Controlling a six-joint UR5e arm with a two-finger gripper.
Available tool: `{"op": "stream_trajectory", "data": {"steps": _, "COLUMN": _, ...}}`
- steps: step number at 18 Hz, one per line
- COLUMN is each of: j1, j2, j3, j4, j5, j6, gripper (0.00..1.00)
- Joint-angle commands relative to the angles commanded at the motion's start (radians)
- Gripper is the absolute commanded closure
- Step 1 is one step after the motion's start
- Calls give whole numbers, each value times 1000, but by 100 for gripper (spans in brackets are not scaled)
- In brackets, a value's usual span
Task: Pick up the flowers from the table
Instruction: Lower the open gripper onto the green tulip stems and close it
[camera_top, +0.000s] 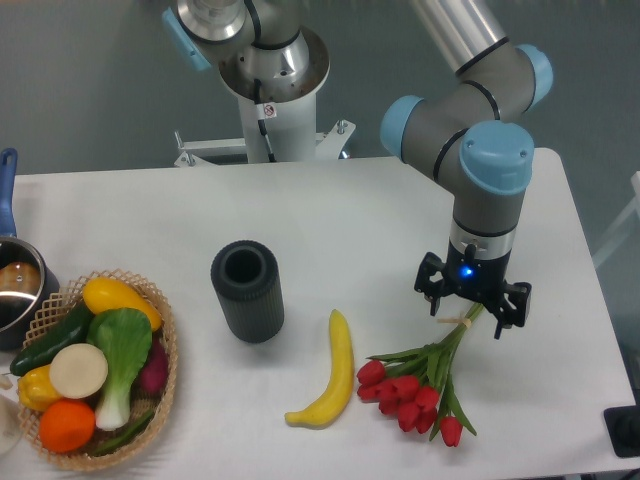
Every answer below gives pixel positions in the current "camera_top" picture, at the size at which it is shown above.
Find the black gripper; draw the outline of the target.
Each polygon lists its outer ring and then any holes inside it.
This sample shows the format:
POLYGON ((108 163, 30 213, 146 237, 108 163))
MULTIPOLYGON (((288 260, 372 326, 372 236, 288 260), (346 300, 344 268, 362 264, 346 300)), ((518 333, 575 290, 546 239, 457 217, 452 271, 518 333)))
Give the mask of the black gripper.
POLYGON ((505 281, 511 252, 493 259, 469 260, 449 243, 446 262, 427 252, 421 261, 414 290, 430 304, 435 316, 443 297, 456 295, 488 306, 497 321, 494 338, 504 329, 523 327, 529 314, 532 285, 505 281))

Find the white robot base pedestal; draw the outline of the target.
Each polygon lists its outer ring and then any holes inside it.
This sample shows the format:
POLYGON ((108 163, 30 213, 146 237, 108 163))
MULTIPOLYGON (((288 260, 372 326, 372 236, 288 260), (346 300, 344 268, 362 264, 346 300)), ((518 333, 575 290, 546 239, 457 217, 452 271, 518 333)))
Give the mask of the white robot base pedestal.
POLYGON ((204 166, 211 157, 245 155, 250 163, 345 159, 356 124, 340 119, 326 132, 316 129, 316 95, 330 69, 322 39, 302 26, 291 43, 277 49, 249 45, 217 63, 221 80, 237 100, 241 138, 175 139, 178 167, 204 166))

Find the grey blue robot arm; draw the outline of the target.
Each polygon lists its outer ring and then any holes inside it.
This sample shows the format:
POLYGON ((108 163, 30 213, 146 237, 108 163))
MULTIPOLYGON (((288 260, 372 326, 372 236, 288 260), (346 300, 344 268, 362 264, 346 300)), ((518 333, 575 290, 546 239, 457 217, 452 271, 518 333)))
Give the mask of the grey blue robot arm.
MULTIPOLYGON (((386 111, 380 139, 393 156, 453 195, 447 256, 427 254, 415 288, 432 306, 449 295, 481 303, 499 329, 523 326, 531 286, 506 270, 534 143, 517 124, 549 92, 546 55, 516 46, 482 1, 416 1, 413 9, 458 86, 430 103, 416 96, 386 111)), ((294 1, 175 1, 169 36, 197 70, 216 66, 239 105, 252 163, 316 159, 316 93, 327 48, 294 1)))

